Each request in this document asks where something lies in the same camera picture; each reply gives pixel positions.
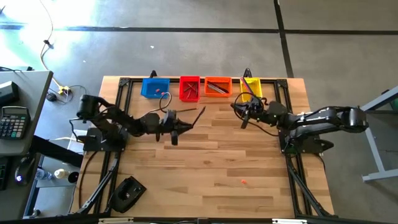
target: yellow bin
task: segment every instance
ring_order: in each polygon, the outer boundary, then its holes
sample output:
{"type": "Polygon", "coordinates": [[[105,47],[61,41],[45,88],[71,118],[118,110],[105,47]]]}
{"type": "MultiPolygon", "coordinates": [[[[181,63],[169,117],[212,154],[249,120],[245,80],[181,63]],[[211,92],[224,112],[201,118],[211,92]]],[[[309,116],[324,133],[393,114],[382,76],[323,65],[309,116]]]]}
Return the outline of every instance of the yellow bin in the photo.
{"type": "MultiPolygon", "coordinates": [[[[253,93],[262,98],[262,90],[261,90],[261,81],[260,78],[244,78],[246,82],[249,84],[250,89],[253,91],[253,93]]],[[[249,90],[246,89],[246,87],[243,85],[242,80],[239,80],[241,83],[241,93],[243,92],[249,92],[249,90]]],[[[242,95],[242,102],[249,101],[251,98],[251,95],[249,94],[243,94],[242,95]]]]}

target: orange bin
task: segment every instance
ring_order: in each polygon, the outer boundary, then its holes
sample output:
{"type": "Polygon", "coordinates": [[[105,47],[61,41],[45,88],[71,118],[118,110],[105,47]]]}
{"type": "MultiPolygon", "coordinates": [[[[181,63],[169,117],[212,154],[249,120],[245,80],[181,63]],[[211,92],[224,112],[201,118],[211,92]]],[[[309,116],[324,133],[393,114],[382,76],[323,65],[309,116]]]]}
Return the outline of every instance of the orange bin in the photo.
{"type": "Polygon", "coordinates": [[[232,78],[231,77],[206,77],[205,78],[205,95],[210,97],[229,97],[232,95],[232,78]],[[211,89],[208,84],[213,83],[226,93],[219,93],[211,89]]]}

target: gray desk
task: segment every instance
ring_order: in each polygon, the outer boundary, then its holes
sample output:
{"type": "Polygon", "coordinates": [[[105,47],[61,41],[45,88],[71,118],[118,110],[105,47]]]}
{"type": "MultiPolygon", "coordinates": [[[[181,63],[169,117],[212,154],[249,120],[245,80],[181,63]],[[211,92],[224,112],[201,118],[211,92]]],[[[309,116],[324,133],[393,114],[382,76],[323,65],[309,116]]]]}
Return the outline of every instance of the gray desk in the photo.
{"type": "Polygon", "coordinates": [[[25,106],[29,109],[31,117],[23,139],[18,141],[0,139],[0,156],[20,156],[29,150],[52,75],[52,72],[36,71],[0,73],[0,83],[13,81],[18,85],[19,101],[7,106],[25,106]]]}
{"type": "MultiPolygon", "coordinates": [[[[0,72],[0,83],[13,81],[19,87],[20,100],[14,106],[26,106],[29,109],[29,129],[23,140],[5,141],[0,139],[0,152],[7,155],[21,155],[29,150],[34,137],[35,128],[43,108],[45,96],[50,86],[52,72],[0,72]]],[[[40,161],[40,154],[36,154],[36,165],[40,161]]],[[[11,172],[6,190],[0,191],[0,220],[21,219],[29,198],[33,180],[26,186],[17,186],[14,182],[14,172],[21,156],[12,158],[11,172]]]]}

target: blue bin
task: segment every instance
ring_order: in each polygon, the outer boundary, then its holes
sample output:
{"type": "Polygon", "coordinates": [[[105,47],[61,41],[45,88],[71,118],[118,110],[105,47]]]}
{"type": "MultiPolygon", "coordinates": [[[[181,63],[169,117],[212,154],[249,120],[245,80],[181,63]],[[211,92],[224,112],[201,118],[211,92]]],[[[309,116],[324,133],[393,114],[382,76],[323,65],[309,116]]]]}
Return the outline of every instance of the blue bin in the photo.
{"type": "Polygon", "coordinates": [[[170,86],[169,78],[144,78],[142,81],[141,95],[150,99],[159,99],[162,93],[168,92],[170,86]]]}

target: computer mouse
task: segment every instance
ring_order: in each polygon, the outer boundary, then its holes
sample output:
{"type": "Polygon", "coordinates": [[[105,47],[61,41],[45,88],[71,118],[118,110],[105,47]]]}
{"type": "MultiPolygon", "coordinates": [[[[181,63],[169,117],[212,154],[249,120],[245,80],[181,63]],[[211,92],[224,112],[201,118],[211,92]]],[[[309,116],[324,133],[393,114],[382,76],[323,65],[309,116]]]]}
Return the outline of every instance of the computer mouse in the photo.
{"type": "Polygon", "coordinates": [[[15,182],[17,185],[27,185],[33,176],[34,156],[27,156],[21,159],[20,164],[15,170],[15,182]]]}

